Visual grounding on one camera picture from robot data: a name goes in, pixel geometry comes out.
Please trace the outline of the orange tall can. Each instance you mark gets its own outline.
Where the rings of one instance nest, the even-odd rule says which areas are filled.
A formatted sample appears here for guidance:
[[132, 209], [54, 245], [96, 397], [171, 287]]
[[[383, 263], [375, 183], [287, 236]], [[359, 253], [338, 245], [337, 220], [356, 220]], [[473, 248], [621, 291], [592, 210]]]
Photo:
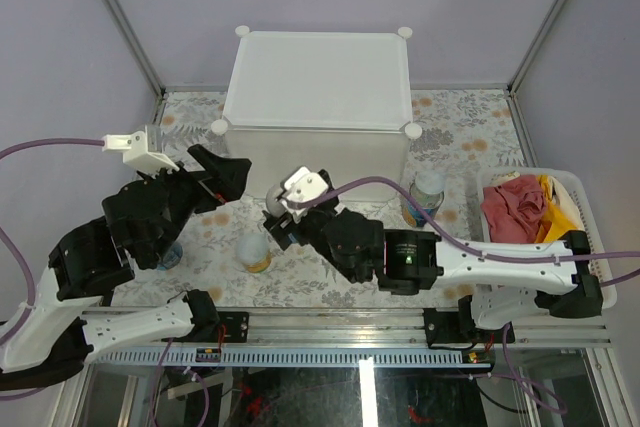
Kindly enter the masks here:
[[286, 190], [278, 184], [272, 186], [267, 192], [265, 203], [267, 212], [271, 216], [279, 218], [289, 212], [285, 194]]

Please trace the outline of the blue can silver top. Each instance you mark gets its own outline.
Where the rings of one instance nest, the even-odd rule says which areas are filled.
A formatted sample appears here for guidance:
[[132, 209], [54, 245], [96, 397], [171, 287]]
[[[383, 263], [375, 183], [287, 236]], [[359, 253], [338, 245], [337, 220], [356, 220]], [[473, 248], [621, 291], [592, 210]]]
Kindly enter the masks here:
[[183, 247], [176, 241], [157, 264], [158, 271], [168, 271], [179, 265], [183, 257]]

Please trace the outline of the white plastic cube cabinet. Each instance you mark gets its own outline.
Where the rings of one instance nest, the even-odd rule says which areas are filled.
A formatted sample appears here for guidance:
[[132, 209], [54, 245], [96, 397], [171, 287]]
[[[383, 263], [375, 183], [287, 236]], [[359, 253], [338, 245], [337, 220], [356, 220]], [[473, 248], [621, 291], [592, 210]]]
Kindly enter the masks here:
[[395, 33], [252, 31], [239, 46], [224, 107], [211, 124], [232, 157], [252, 161], [246, 192], [262, 198], [300, 166], [334, 185], [400, 182], [422, 134], [409, 82], [408, 27]]

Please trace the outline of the blue can with clear lid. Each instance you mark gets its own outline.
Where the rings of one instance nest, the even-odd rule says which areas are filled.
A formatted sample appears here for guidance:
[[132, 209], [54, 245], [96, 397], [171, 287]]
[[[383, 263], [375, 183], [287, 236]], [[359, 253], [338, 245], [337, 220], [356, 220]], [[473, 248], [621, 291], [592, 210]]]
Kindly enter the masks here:
[[[444, 201], [445, 177], [436, 171], [417, 172], [409, 186], [411, 197], [431, 218]], [[406, 199], [402, 201], [402, 216], [411, 227], [422, 228], [427, 222], [419, 211]]]

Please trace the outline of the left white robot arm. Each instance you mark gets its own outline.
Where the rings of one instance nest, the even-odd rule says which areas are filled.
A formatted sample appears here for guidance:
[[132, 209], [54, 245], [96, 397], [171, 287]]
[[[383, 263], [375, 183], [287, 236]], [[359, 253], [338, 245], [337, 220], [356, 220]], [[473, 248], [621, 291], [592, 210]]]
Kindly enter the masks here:
[[19, 398], [63, 382], [103, 354], [156, 340], [221, 341], [225, 327], [210, 295], [188, 290], [153, 309], [85, 319], [87, 308], [109, 304], [134, 270], [155, 269], [194, 214], [239, 200], [252, 166], [200, 144], [188, 171], [160, 149], [125, 136], [99, 141], [118, 152], [139, 180], [102, 202], [103, 216], [66, 234], [51, 251], [40, 280], [27, 280], [27, 299], [1, 326], [1, 390]]

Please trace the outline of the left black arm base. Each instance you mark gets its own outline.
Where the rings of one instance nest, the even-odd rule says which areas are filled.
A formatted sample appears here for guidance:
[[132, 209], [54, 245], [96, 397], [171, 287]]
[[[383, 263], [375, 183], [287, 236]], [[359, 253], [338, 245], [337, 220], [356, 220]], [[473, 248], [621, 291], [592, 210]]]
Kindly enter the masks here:
[[208, 292], [191, 290], [183, 301], [189, 306], [192, 329], [179, 342], [246, 343], [250, 314], [246, 311], [220, 312]]

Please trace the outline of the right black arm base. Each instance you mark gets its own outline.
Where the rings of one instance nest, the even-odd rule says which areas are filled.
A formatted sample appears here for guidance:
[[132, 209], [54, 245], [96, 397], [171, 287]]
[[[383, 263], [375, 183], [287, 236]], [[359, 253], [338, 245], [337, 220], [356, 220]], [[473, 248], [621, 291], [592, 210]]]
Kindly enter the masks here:
[[459, 299], [457, 311], [425, 308], [422, 315], [427, 345], [448, 348], [449, 344], [469, 344], [473, 348], [491, 341], [501, 344], [504, 326], [483, 327], [480, 319], [482, 313], [492, 313], [497, 306], [497, 293], [491, 292]]

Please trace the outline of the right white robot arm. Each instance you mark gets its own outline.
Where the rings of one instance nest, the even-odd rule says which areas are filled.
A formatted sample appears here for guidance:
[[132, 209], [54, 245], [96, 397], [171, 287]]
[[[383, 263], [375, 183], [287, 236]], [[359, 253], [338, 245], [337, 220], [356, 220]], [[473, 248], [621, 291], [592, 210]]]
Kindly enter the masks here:
[[585, 319], [602, 313], [603, 294], [589, 268], [585, 232], [542, 244], [469, 243], [430, 231], [387, 229], [335, 200], [296, 215], [269, 200], [264, 227], [281, 249], [311, 246], [351, 283], [375, 282], [392, 295], [458, 284], [489, 285], [458, 302], [457, 340], [478, 341], [513, 321], [549, 315]]

